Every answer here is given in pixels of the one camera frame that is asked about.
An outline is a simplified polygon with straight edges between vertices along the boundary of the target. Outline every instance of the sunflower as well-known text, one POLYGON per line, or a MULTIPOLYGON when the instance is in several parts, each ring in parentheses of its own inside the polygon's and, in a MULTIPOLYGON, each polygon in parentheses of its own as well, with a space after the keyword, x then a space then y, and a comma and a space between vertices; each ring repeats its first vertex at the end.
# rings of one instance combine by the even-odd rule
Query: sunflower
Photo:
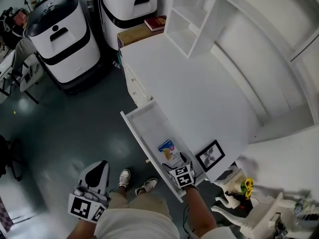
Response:
POLYGON ((247 190, 247 192, 246 192, 246 200, 250 199, 252 193, 253 193, 253 189, 247 190))
POLYGON ((252 178, 247 178, 245 181, 245 187, 247 190, 252 189, 254 187, 254 180, 252 178))

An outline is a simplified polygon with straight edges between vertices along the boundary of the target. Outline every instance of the black chair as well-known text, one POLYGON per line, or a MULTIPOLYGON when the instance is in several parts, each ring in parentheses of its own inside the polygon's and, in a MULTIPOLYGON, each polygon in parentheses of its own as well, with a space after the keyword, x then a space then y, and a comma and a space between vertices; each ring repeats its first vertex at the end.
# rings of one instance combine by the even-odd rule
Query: black chair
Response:
POLYGON ((17 181, 20 181, 22 179, 21 176, 16 176, 13 167, 13 162, 26 166, 26 163, 17 160, 13 156, 13 150, 18 141, 18 139, 15 139, 11 145, 11 148, 9 149, 8 141, 6 141, 5 138, 0 135, 0 178, 2 175, 6 174, 5 168, 8 166, 11 168, 13 176, 17 181))

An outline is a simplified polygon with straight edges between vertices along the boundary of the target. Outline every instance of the beige shorts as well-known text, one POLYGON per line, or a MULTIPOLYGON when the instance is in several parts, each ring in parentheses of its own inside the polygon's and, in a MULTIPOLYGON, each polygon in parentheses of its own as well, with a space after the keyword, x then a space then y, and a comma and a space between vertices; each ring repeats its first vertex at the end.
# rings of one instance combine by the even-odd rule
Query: beige shorts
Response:
POLYGON ((163 214, 171 220, 169 209, 164 198, 153 195, 151 193, 140 194, 134 200, 128 201, 119 193, 111 192, 109 194, 112 199, 109 204, 109 209, 140 209, 163 214))

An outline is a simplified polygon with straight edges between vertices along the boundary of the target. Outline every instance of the white sneaker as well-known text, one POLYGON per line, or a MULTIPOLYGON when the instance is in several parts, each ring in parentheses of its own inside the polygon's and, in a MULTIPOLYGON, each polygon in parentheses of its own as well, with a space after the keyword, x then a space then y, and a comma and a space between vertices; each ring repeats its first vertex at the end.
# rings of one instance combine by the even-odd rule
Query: white sneaker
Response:
POLYGON ((139 188, 137 188, 135 190, 135 195, 139 195, 141 190, 145 190, 146 193, 150 192, 151 190, 153 190, 153 188, 155 188, 156 184, 158 183, 157 178, 151 178, 149 180, 147 180, 144 185, 140 186, 139 188))
POLYGON ((120 175, 119 188, 124 187, 127 190, 129 187, 130 178, 131 172, 129 171, 129 169, 124 169, 120 175))

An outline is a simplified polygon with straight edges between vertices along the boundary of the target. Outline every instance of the concrete floor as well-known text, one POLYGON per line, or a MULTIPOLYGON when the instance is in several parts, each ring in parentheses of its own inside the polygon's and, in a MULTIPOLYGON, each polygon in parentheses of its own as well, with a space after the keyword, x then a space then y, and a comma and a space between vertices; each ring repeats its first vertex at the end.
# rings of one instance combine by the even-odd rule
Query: concrete floor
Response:
MULTIPOLYGON (((73 96, 58 91, 48 77, 31 92, 40 105, 18 90, 0 105, 0 134, 20 138, 28 162, 21 182, 14 181, 10 171, 0 179, 0 195, 10 216, 18 217, 15 222, 31 217, 15 225, 8 238, 66 238, 78 221, 67 214, 68 194, 80 171, 93 162, 109 161, 110 190, 117 188, 120 172, 131 169, 129 199, 146 179, 160 179, 154 167, 145 163, 146 155, 120 115, 120 111, 127 114, 136 109, 121 70, 113 69, 99 83, 73 96)), ((222 192, 206 181, 199 188, 209 207, 222 192)), ((181 238, 186 238, 185 204, 161 179, 154 193, 165 197, 181 238)), ((220 215, 214 215, 221 221, 220 215)))

